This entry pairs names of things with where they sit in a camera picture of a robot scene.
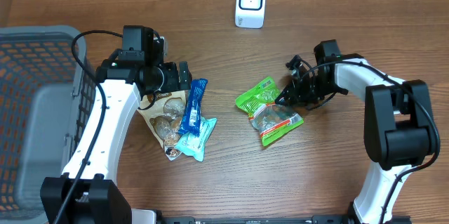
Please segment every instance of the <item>green snack bag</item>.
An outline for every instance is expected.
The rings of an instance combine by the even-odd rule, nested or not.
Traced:
[[[237,107],[248,113],[251,124],[259,131],[264,146],[304,123],[294,110],[274,103],[280,93],[274,80],[267,77],[236,99]]]

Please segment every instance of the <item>snack bag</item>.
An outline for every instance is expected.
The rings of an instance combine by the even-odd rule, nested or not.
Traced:
[[[280,93],[274,80],[267,77],[236,99],[237,107],[248,113],[251,124],[259,131],[264,146],[304,123],[291,108],[274,103]]]
[[[216,123],[216,118],[204,119],[202,117],[199,136],[195,136],[192,133],[184,134],[177,142],[175,149],[181,151],[187,156],[193,156],[197,161],[202,162],[204,160],[204,148],[206,147],[206,141],[209,139]]]
[[[195,79],[190,87],[189,101],[187,109],[184,111],[179,134],[193,133],[195,136],[200,134],[201,124],[201,100],[206,90],[207,79]]]
[[[187,92],[158,93],[156,102],[151,108],[138,110],[171,161],[181,154],[175,146],[180,139],[177,132],[184,114]],[[151,101],[153,101],[153,95],[144,96],[140,107],[147,107]]]

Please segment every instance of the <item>white device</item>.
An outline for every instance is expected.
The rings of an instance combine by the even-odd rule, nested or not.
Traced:
[[[264,25],[265,0],[236,0],[236,26],[261,28]]]

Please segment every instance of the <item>cardboard wall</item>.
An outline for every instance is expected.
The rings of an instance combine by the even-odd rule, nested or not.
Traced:
[[[0,0],[0,27],[6,26],[12,1],[13,0]]]

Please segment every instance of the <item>plastic basket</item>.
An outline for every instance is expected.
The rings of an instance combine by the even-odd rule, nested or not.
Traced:
[[[60,176],[86,126],[95,84],[72,57],[77,34],[68,26],[0,29],[0,223],[47,221],[43,179]],[[85,40],[77,45],[89,65]]]

